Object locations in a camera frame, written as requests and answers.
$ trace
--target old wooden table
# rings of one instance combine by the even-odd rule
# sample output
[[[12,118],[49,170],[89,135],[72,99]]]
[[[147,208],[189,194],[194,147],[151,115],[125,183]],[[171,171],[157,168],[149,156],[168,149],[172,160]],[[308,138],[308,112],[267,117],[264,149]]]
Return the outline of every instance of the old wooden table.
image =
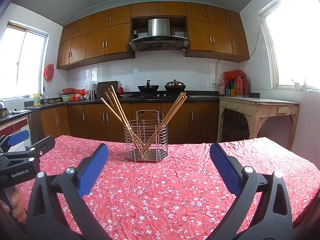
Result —
[[[249,126],[249,139],[257,137],[261,126],[268,117],[289,115],[292,125],[287,149],[291,149],[298,119],[299,103],[266,98],[219,97],[219,99],[218,142],[221,142],[222,138],[223,112],[225,109],[230,109],[242,113],[246,117]]]

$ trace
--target stainless steel wire basket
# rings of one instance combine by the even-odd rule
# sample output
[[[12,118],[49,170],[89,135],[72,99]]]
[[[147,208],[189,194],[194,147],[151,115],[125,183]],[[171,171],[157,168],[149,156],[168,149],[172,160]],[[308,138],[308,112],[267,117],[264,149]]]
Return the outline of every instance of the stainless steel wire basket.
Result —
[[[139,119],[143,112],[150,111],[157,119]],[[130,127],[124,126],[127,156],[135,162],[158,162],[168,156],[168,127],[161,126],[159,112],[139,110],[136,120],[129,121]]]

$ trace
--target stainless steel range hood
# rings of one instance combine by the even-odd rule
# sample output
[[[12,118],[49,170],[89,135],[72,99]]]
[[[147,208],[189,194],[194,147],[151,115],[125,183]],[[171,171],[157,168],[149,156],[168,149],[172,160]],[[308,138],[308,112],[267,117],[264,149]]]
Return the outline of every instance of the stainless steel range hood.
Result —
[[[180,50],[188,46],[187,38],[170,36],[168,18],[148,20],[148,36],[129,42],[135,51],[148,50]]]

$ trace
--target window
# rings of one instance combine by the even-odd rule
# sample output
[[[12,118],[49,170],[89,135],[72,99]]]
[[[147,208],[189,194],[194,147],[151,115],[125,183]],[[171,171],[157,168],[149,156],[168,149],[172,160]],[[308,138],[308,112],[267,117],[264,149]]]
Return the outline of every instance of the window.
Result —
[[[276,86],[320,89],[320,2],[274,0],[259,14]]]
[[[0,98],[17,98],[40,91],[47,36],[9,24],[0,43]]]

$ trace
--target pink tablecloth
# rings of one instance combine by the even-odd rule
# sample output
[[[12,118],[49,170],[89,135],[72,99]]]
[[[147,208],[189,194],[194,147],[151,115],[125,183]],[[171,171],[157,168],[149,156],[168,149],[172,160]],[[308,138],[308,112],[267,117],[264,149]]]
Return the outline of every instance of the pink tablecloth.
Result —
[[[48,175],[62,173],[90,156],[100,141],[61,136],[41,158]],[[126,157],[125,144],[104,142],[109,159],[92,192],[84,196],[94,216],[112,239],[205,239],[218,225],[235,196],[223,184],[209,157],[209,144],[170,145],[168,158],[160,163],[135,163]],[[228,155],[257,172],[281,170],[297,221],[319,190],[320,171],[309,161],[267,138],[221,143]],[[33,181],[21,184],[25,207]],[[248,227],[259,201],[241,226]],[[65,216],[78,230],[65,200]]]

